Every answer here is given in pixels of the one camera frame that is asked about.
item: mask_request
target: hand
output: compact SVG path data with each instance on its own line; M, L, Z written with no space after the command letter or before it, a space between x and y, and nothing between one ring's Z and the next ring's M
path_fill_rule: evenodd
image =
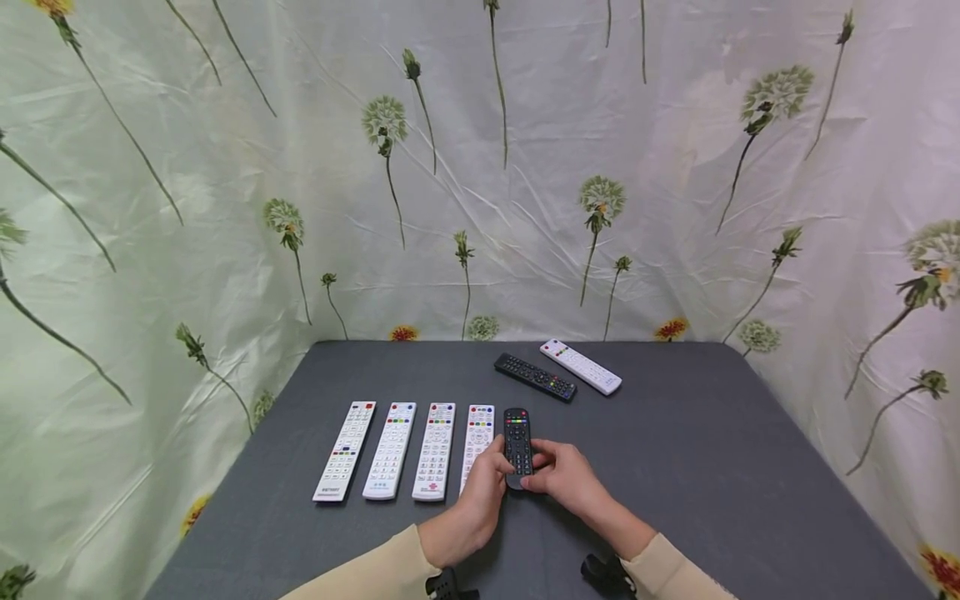
M503 436L496 436L473 461L457 503L420 526L420 545L430 564L440 569L454 566L490 541L507 490L505 476L514 472L503 456L503 445Z

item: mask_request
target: gray tablecloth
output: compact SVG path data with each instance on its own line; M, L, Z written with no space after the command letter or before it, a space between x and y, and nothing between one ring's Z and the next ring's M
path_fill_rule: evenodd
M576 344L623 377L602 397L536 343L317 344L261 423L151 600L273 600L423 521L411 497L425 415L456 402L446 505L459 490L464 411L528 409L536 437L571 442L612 494L741 600L928 600L747 363L719 344ZM579 391L569 405L493 370L508 351ZM350 402L380 402L347 500L311 494ZM396 501L361 496L386 404L419 406ZM458 567L484 600L595 599L580 576L604 543L552 502L511 493L492 542Z

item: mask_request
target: orange flower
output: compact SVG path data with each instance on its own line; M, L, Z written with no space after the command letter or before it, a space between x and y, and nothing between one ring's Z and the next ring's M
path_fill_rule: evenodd
M921 546L920 556L926 561L926 572L941 588L943 597L960 600L960 560L949 552L940 552L927 545Z
M658 342L673 342L674 340L680 339L684 333L686 333L686 328L689 326L689 323L686 322L686 319L671 319L666 323L660 326L660 329L654 333L654 338Z
M416 342L420 338L420 332L412 325L397 325L390 332L391 342Z
M190 529L193 527L193 524L197 522L197 519L200 518L200 513L206 508L206 503L210 501L210 496L213 494L205 493L204 495L197 498L193 503L193 506L190 507L190 510L187 511L186 516L183 518L183 523L180 524L180 537L184 538Z

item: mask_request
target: flower print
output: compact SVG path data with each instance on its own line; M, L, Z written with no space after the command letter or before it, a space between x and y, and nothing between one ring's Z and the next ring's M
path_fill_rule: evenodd
M303 287L303 272L300 269L300 247L303 245L303 219L300 210L285 200L274 198L263 206L263 218L267 227L282 233L280 246L289 248L297 261L297 278L300 280L300 293L303 295L303 309L306 311L306 321L310 320L310 303L306 299L306 289Z
M196 500L190 506L190 510L186 512L186 516L183 518L183 522L180 524L180 537L186 538L186 535L190 533L190 530L193 529L194 524L197 522L197 519L200 518L200 514L206 508L206 503L210 501L210 498L213 497L211 493L205 493Z
M671 319L662 324L654 332L654 339L658 342L673 342L679 340L686 333L690 323L686 319Z
M747 346L744 356L751 350L767 354L780 347L780 332L760 319L744 323L736 335Z
M960 600L960 559L928 545L920 548L924 569L940 588L938 600Z
M880 418L883 417L883 413L892 407L897 402L900 402L907 396L910 396L914 392L927 392L930 394L933 399L939 400L943 397L943 394L949 394L947 389L947 377L939 371L920 371L919 377L911 377L914 382L914 385L904 390L902 393L897 395L894 399L890 400L884 404L879 412L876 413L874 418L874 424L870 427L870 435L867 437L867 445L863 448L863 453L860 454L860 460L856 462L856 465L853 466L847 475L852 475L857 469L863 466L863 462L867 460L867 453L870 452L870 445L874 442L874 435L876 435L876 427L880 425Z
M391 342L416 342L420 338L420 332L412 325L397 325L390 332Z
M597 236L604 227L610 227L613 219L623 211L626 196L623 185L600 175L595 175L584 181L580 187L580 207L589 213L584 225L593 233L593 242L590 244L590 254L587 257L587 268L584 271L584 284L580 290L580 305L584 305L584 296L587 294L587 277L590 273L590 261L597 246Z
M467 327L467 335L474 342L489 342L500 332L496 317L474 317Z

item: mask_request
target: floral curtain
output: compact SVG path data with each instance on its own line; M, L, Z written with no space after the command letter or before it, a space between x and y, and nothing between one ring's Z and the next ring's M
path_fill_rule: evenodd
M142 596L321 340L720 341L960 599L946 0L0 6L0 598Z

